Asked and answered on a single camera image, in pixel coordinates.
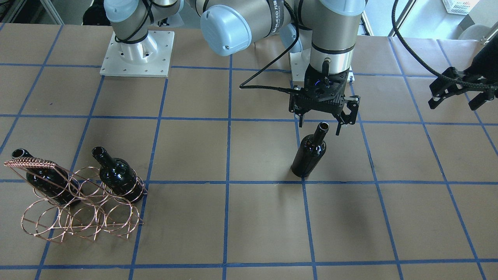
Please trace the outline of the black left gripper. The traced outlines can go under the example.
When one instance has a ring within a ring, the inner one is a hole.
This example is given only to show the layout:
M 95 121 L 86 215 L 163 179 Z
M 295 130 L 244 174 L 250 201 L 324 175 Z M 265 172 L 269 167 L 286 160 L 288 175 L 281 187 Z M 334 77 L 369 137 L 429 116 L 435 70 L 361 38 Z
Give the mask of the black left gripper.
M 474 57 L 468 69 L 464 71 L 458 71 L 455 67 L 446 69 L 442 75 L 450 80 L 438 77 L 429 85 L 432 93 L 432 97 L 428 100 L 429 108 L 434 110 L 446 98 L 468 91 L 480 91 L 468 103 L 471 110 L 477 110 L 484 103 L 493 101 L 497 97 L 497 60 L 497 43 L 488 43 Z

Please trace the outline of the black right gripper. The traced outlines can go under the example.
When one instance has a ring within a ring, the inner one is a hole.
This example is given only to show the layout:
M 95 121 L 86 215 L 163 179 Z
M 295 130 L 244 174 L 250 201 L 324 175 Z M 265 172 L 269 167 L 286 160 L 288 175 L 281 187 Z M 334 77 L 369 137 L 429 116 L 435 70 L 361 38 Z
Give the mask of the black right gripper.
M 345 96 L 346 70 L 338 74 L 329 74 L 328 70 L 328 64 L 320 70 L 308 66 L 304 87 L 291 91 L 289 112 L 298 116 L 299 128 L 303 127 L 305 114 L 310 110 L 329 113 L 338 121 L 335 135 L 340 135 L 343 126 L 356 123 L 360 97 Z

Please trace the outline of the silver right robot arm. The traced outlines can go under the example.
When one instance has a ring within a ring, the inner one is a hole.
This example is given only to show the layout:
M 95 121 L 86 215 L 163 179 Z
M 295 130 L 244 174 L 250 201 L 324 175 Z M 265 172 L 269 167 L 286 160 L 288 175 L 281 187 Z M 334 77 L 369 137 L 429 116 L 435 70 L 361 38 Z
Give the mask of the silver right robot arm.
M 310 53 L 303 87 L 284 89 L 289 111 L 303 117 L 310 110 L 331 114 L 343 125 L 355 124 L 359 96 L 347 97 L 345 86 L 365 0 L 189 0 L 200 17 L 202 35 L 220 56 L 247 49 L 279 34 L 286 53 Z M 177 16 L 183 0 L 105 0 L 113 37 L 100 74 L 115 77 L 167 77 L 173 33 L 149 30 Z

